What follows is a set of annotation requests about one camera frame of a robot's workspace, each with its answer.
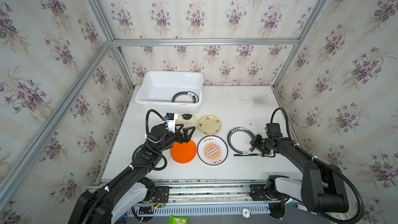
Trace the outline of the white plate green red rim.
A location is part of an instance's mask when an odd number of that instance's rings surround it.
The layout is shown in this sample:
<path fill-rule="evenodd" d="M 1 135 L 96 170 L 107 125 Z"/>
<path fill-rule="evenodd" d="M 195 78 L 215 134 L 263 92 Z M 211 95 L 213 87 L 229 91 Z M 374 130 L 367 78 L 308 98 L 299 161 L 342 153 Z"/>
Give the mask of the white plate green red rim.
<path fill-rule="evenodd" d="M 227 133 L 227 143 L 235 153 L 249 154 L 255 150 L 250 144 L 254 137 L 255 135 L 249 129 L 234 127 Z"/>

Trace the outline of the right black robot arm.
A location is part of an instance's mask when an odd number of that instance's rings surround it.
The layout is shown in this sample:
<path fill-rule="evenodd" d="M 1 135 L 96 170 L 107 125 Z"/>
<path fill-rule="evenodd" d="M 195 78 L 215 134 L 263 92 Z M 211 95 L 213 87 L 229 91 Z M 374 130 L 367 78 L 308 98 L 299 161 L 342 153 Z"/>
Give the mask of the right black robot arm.
<path fill-rule="evenodd" d="M 287 158 L 302 173 L 302 179 L 288 176 L 271 175 L 262 190 L 255 190 L 251 197 L 269 197 L 277 199 L 284 195 L 302 202 L 312 212 L 346 213 L 349 210 L 348 197 L 343 179 L 333 169 L 316 162 L 311 155 L 306 155 L 299 145 L 293 145 L 287 138 L 255 136 L 250 144 L 261 154 L 270 151 Z"/>

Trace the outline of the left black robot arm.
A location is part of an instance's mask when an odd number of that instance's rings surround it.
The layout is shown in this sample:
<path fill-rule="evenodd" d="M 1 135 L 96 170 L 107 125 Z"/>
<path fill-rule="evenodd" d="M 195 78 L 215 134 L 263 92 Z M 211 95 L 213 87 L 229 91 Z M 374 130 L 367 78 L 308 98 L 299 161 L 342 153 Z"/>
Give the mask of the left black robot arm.
<path fill-rule="evenodd" d="M 154 183 L 146 178 L 151 171 L 167 167 L 162 151 L 174 143 L 188 143 L 196 127 L 178 124 L 173 131 L 167 123 L 146 127 L 146 142 L 137 157 L 114 179 L 95 192 L 85 191 L 78 198 L 69 224 L 114 224 L 128 209 L 146 198 Z"/>

